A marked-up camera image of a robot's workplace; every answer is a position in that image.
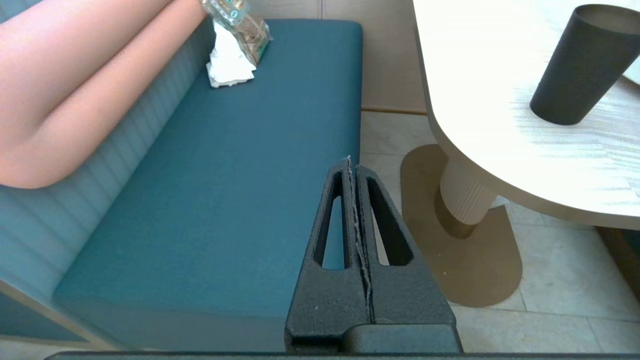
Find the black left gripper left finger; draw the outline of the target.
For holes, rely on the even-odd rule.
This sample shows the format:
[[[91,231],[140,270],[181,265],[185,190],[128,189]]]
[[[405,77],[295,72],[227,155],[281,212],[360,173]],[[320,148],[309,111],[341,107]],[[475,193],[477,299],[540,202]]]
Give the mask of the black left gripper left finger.
[[[326,269],[323,258],[337,198],[343,269]],[[346,157],[330,168],[323,186],[286,317],[288,353],[343,353],[348,331],[371,322],[371,284],[356,200],[352,160]]]

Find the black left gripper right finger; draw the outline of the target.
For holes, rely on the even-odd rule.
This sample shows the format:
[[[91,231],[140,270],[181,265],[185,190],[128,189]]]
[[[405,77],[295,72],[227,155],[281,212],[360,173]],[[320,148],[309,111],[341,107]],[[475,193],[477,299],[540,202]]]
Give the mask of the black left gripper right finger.
[[[381,178],[356,167],[356,201],[365,267],[365,300],[376,324],[454,330],[448,301]]]

